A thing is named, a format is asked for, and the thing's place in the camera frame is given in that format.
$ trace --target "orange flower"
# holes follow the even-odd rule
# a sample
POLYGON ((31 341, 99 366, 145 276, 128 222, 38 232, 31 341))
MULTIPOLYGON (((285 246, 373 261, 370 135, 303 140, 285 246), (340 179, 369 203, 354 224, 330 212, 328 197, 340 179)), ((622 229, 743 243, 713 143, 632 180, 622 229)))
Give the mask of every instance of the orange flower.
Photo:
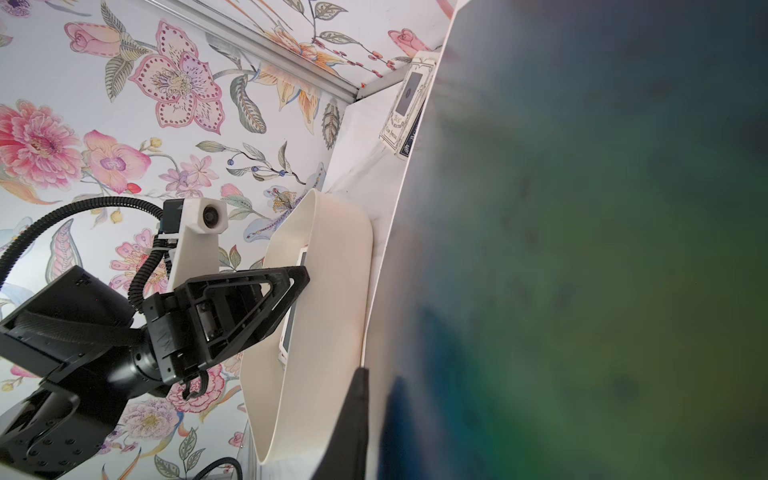
POLYGON ((328 73, 334 74, 336 77, 339 76, 339 74, 337 74, 336 71, 331 67, 344 63, 344 60, 341 58, 328 55, 323 51, 317 51, 317 47, 311 43, 299 43, 294 37, 291 36, 290 33, 285 31, 285 28, 283 27, 275 27, 274 33, 265 30, 264 34, 268 39, 277 43, 279 46, 285 48, 286 50, 292 51, 304 60, 311 61, 328 73))
POLYGON ((262 67, 256 81, 264 85, 277 85, 277 97, 280 99, 278 110, 283 110, 283 107, 297 100, 299 108, 304 114, 304 126, 311 134, 315 134, 314 123, 320 100, 320 90, 317 87, 313 87, 272 65, 262 67))

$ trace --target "aluminum ceiling trim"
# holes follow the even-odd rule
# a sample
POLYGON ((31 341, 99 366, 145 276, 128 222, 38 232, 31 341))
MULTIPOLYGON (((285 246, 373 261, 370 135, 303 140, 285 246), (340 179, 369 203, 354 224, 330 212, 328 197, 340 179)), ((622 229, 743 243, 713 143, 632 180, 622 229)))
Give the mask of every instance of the aluminum ceiling trim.
POLYGON ((282 68, 300 80, 306 81, 347 104, 356 100, 358 88, 293 53, 275 45, 245 25, 214 10, 198 0, 145 0, 146 2, 201 28, 251 53, 272 65, 282 68))

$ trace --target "green leaf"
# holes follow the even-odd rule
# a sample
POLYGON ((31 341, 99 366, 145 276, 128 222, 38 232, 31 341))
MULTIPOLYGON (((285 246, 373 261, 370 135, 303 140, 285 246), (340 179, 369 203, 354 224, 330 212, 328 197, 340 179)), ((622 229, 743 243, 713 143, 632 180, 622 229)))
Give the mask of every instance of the green leaf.
POLYGON ((230 256, 227 255, 227 251, 221 247, 219 247, 219 266, 228 266, 229 268, 232 268, 230 256))
POLYGON ((227 202, 229 205, 232 205, 233 207, 244 208, 248 210, 253 209, 253 204, 250 202, 250 199, 242 195, 227 195, 221 200, 224 200, 225 202, 227 202))
POLYGON ((315 17, 318 20, 330 20, 341 12, 347 12, 347 10, 333 3, 318 2, 315 5, 315 17))
POLYGON ((62 5, 54 5, 54 4, 50 3, 50 2, 46 2, 45 4, 46 4, 47 6, 49 6, 49 7, 53 8, 54 10, 59 10, 60 12, 67 12, 67 13, 71 13, 71 14, 73 14, 73 15, 77 15, 78 17, 91 17, 91 16, 93 16, 93 15, 91 15, 90 13, 80 13, 80 12, 76 12, 75 10, 72 10, 72 9, 70 9, 70 8, 67 8, 67 7, 64 7, 64 6, 62 6, 62 5))
POLYGON ((235 177, 242 177, 246 172, 250 172, 250 168, 227 168, 227 171, 235 177))
POLYGON ((289 174, 292 174, 293 171, 290 169, 290 164, 288 163, 288 160, 286 160, 286 147, 288 146, 288 140, 286 140, 286 143, 283 144, 282 147, 277 151, 277 162, 280 164, 282 168, 285 169, 286 172, 289 174))
POLYGON ((253 174, 253 178, 257 179, 259 182, 263 182, 265 180, 269 180, 270 178, 279 177, 279 175, 256 175, 253 174))
POLYGON ((266 163, 266 157, 264 157, 264 154, 258 151, 256 148, 251 147, 249 144, 246 144, 246 143, 243 143, 243 148, 245 148, 246 153, 252 159, 266 163))
POLYGON ((97 225, 104 223, 107 221, 107 209, 102 208, 101 212, 96 216, 96 219, 94 220, 94 226, 91 228, 95 228, 97 225))
POLYGON ((212 141, 212 140, 201 141, 199 144, 195 145, 195 147, 200 148, 202 151, 206 151, 209 154, 215 154, 220 151, 231 150, 230 148, 225 147, 219 142, 212 141))
POLYGON ((297 12, 301 14, 304 13, 304 4, 301 2, 301 0, 283 0, 283 2, 290 5, 290 7, 296 10, 297 12))
POLYGON ((326 148, 328 150, 336 144, 336 137, 339 135, 340 126, 339 108, 329 103, 326 105, 326 110, 323 113, 323 138, 326 139, 326 148))
POLYGON ((134 62, 122 57, 110 58, 104 68, 104 83, 107 85, 107 96, 114 101, 123 91, 128 75, 134 69, 134 62))
POLYGON ((337 45, 343 45, 345 43, 358 43, 358 44, 360 43, 354 38, 348 37, 347 35, 344 35, 343 33, 339 33, 337 31, 324 31, 319 36, 323 40, 329 41, 331 43, 335 43, 337 45))
POLYGON ((243 261, 243 258, 240 256, 240 252, 237 251, 237 245, 233 245, 230 250, 230 262, 232 262, 232 268, 236 270, 241 261, 243 261))
POLYGON ((237 106, 237 112, 240 114, 240 123, 245 129, 252 131, 254 134, 263 134, 266 132, 266 123, 264 123, 264 118, 261 116, 259 108, 248 98, 248 93, 245 91, 246 85, 248 85, 247 74, 232 80, 230 96, 235 106, 237 106))
POLYGON ((59 278, 64 272, 73 266, 83 266, 78 248, 74 244, 71 235, 72 222, 70 218, 61 225, 51 238, 51 257, 48 259, 48 265, 45 267, 45 281, 50 283, 59 278))
POLYGON ((240 63, 240 50, 237 47, 207 32, 205 39, 213 50, 229 58, 238 68, 243 67, 240 63))
POLYGON ((120 33, 120 56, 123 59, 135 61, 148 53, 149 49, 139 45, 126 31, 120 33))
POLYGON ((195 453, 190 455, 190 458, 187 458, 187 471, 188 472, 192 468, 194 468, 195 465, 197 465, 197 461, 200 460, 200 455, 203 454, 203 450, 205 450, 205 449, 197 450, 195 453))
POLYGON ((179 445, 179 456, 182 460, 186 460, 190 453, 194 450, 194 446, 197 444, 197 433, 195 429, 190 430, 190 434, 179 445))
POLYGON ((89 198, 99 198, 99 197, 103 197, 103 196, 104 196, 104 192, 102 192, 100 194, 82 194, 82 195, 78 195, 75 198, 73 198, 72 202, 70 202, 70 203, 73 204, 74 202, 79 202, 80 200, 87 200, 89 198))
POLYGON ((179 467, 175 463, 163 460, 157 455, 154 456, 154 467, 165 478, 179 478, 179 467))
POLYGON ((122 33, 125 31, 125 25, 118 20, 118 17, 114 16, 112 10, 107 7, 107 2, 101 0, 101 17, 104 19, 104 23, 122 33))
POLYGON ((251 215, 253 210, 250 208, 237 208, 230 212, 230 220, 244 220, 248 215, 251 215))

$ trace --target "floral wallpaper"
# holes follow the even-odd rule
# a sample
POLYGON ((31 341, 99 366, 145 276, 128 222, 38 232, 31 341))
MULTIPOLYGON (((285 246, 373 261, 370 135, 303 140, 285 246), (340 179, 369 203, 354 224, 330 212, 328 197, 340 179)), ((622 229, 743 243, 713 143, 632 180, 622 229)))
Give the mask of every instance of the floral wallpaper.
POLYGON ((210 0, 211 8, 355 85, 442 45, 456 0, 210 0))
MULTIPOLYGON (((258 268, 275 229, 322 185, 345 107, 326 92, 145 2, 0 0, 0 21, 0 253, 72 201, 205 196, 230 205, 220 270, 258 268)), ((0 316, 74 265, 127 295, 156 231, 147 214, 113 207, 61 222, 17 263, 0 316)), ((144 294, 168 290, 161 263, 144 294)), ((185 402, 176 385, 131 400, 65 478, 192 478, 236 456, 239 374, 236 356, 209 370, 199 398, 185 402)), ((0 359, 2 409, 37 384, 0 359)))

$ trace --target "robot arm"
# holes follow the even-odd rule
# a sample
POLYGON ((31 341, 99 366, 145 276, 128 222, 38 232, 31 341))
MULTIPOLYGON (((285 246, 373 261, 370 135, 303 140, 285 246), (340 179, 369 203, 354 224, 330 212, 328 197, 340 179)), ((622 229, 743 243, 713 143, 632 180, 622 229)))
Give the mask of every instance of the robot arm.
POLYGON ((0 462, 39 478, 58 478, 98 452, 129 399, 165 396, 177 382, 185 399, 205 392, 206 370, 271 335, 310 281, 303 266, 215 273, 217 236, 227 228, 218 200, 167 200, 160 210, 109 197, 70 204, 30 226, 0 258, 0 285, 42 231, 106 203, 161 219, 129 299, 76 266, 0 323, 2 355, 43 378, 0 416, 0 462), (144 299, 149 275, 170 254, 174 291, 144 299), (136 311, 147 318, 140 329, 130 328, 136 311))

